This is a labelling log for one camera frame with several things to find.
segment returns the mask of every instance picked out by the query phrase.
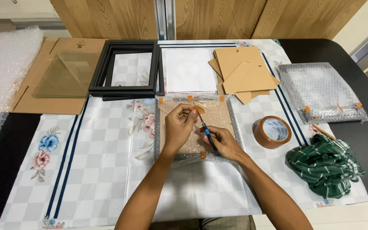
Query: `stack of picture frames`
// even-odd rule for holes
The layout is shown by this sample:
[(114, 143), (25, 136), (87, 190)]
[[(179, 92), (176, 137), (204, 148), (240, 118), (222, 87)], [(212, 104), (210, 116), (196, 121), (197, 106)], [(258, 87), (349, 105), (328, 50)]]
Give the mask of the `stack of picture frames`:
[[(145, 86), (112, 86), (116, 55), (151, 53), (148, 84)], [(157, 40), (107, 40), (97, 63), (89, 92), (103, 101), (154, 98), (164, 96), (163, 63)]]

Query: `white paper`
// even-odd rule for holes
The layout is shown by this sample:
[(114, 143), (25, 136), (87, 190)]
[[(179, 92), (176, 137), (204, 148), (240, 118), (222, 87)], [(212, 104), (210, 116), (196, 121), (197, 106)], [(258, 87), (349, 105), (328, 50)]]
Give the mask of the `white paper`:
[(167, 92), (217, 91), (209, 50), (167, 51)]

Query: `green striped towel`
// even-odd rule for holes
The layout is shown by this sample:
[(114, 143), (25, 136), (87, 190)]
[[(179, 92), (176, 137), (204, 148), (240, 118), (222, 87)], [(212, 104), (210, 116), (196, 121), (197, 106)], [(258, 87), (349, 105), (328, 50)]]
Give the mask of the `green striped towel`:
[(364, 175), (359, 162), (347, 152), (349, 143), (316, 134), (311, 144), (286, 154), (295, 173), (318, 195), (340, 198), (349, 194), (350, 180), (357, 182)]

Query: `person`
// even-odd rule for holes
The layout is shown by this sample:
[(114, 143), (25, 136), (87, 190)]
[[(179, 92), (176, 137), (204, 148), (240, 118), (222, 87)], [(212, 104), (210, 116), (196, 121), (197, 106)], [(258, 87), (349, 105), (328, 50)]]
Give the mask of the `person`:
[[(159, 158), (121, 211), (115, 230), (149, 229), (160, 198), (161, 189), (163, 188), (173, 158), (188, 140), (193, 124), (198, 120), (197, 110), (191, 109), (191, 105), (180, 104), (166, 116), (165, 146)], [(276, 229), (313, 229), (299, 206), (276, 182), (255, 164), (227, 129), (213, 126), (208, 126), (208, 129), (214, 137), (213, 141), (218, 152), (226, 159), (238, 163), (244, 170), (255, 190), (264, 213)], [(200, 128), (196, 132), (203, 133), (204, 129)], [(207, 148), (212, 149), (205, 135), (204, 144)], [(211, 227), (211, 229), (221, 229), (216, 228), (218, 219), (212, 219), (212, 222), (215, 223), (215, 228)], [(203, 221), (200, 225), (202, 229), (208, 230), (209, 226), (211, 226), (209, 224), (211, 224), (211, 220), (208, 223)], [(229, 228), (223, 227), (222, 229), (238, 229), (236, 226), (226, 227)], [(254, 229), (254, 227), (255, 224), (252, 220), (250, 229)]]

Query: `tablecloth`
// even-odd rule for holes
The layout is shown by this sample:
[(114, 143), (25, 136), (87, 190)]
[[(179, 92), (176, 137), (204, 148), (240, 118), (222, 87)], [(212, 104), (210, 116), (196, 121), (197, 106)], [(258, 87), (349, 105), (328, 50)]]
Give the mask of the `tablecloth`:
[[(159, 41), (167, 49), (257, 46), (267, 67), (290, 63), (277, 40)], [(231, 98), (243, 149), (302, 208), (368, 201), (363, 183), (349, 195), (324, 199), (286, 163), (288, 150), (309, 143), (316, 132), (304, 125), (287, 102), (282, 84), (242, 105)], [(0, 229), (40, 229), (114, 225), (131, 194), (154, 163), (154, 99), (103, 102), (91, 97), (81, 115), (42, 115), (10, 193)], [(252, 124), (274, 115), (289, 123), (293, 135), (278, 149), (265, 149)], [(321, 128), (331, 133), (328, 124)], [(236, 164), (197, 162), (171, 169), (153, 221), (261, 214)]]

